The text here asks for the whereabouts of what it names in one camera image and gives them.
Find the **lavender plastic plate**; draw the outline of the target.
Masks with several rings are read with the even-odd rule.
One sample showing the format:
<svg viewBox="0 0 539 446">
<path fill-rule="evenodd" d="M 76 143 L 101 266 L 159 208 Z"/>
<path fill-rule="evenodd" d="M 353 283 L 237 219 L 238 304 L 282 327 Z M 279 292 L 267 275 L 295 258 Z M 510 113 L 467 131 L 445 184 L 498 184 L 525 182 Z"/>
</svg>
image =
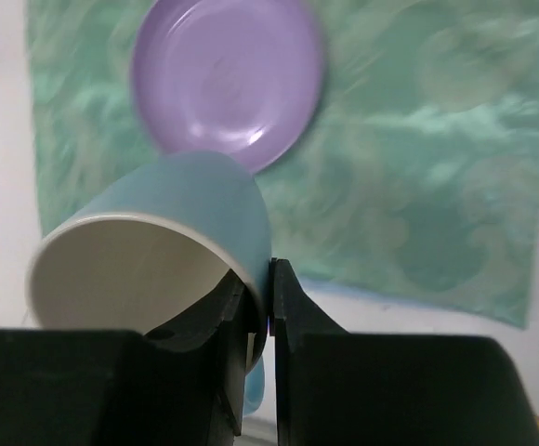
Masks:
<svg viewBox="0 0 539 446">
<path fill-rule="evenodd" d="M 218 151 L 257 173 L 305 132 L 323 73 L 305 1 L 157 1 L 138 28 L 131 96 L 161 151 Z"/>
</svg>

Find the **teal green cloth napkin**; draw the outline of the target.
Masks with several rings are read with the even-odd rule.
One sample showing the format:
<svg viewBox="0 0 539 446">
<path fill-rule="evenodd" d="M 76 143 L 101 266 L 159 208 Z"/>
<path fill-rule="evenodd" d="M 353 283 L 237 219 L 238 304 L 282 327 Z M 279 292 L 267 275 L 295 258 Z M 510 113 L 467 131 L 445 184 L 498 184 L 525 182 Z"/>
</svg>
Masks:
<svg viewBox="0 0 539 446">
<path fill-rule="evenodd" d="M 30 1 L 38 213 L 50 232 L 154 158 L 130 109 L 146 1 Z M 528 322 L 539 230 L 539 1 L 317 1 L 326 96 L 257 178 L 297 273 Z"/>
</svg>

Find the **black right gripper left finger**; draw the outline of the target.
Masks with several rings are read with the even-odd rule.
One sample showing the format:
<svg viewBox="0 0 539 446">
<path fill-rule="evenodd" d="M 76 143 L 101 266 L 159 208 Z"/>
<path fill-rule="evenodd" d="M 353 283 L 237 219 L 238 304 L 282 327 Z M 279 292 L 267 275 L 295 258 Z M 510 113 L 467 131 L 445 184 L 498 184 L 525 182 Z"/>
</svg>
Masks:
<svg viewBox="0 0 539 446">
<path fill-rule="evenodd" d="M 148 334 L 0 329 L 0 445 L 230 445 L 250 295 L 227 273 Z"/>
</svg>

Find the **light blue ceramic mug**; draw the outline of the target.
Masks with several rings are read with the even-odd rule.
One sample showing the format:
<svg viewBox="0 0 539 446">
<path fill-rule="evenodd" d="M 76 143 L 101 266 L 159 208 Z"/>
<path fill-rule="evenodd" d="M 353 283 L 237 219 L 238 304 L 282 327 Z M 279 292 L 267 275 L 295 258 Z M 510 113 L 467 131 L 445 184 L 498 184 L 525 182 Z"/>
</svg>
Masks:
<svg viewBox="0 0 539 446">
<path fill-rule="evenodd" d="M 251 414 L 265 390 L 270 258 L 252 175 L 219 152 L 182 152 L 118 179 L 52 230 L 30 263 L 26 295 L 46 329 L 145 334 L 234 272 L 254 311 L 243 408 Z"/>
</svg>

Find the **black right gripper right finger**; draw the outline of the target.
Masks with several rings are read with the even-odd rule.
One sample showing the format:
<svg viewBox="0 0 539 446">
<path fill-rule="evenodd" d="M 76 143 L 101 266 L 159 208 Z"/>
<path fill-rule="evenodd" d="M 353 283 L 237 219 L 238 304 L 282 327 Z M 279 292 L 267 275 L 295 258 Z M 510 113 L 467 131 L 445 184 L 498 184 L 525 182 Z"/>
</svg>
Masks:
<svg viewBox="0 0 539 446">
<path fill-rule="evenodd" d="M 490 337 L 353 334 L 270 266 L 281 445 L 539 445 L 519 374 Z"/>
</svg>

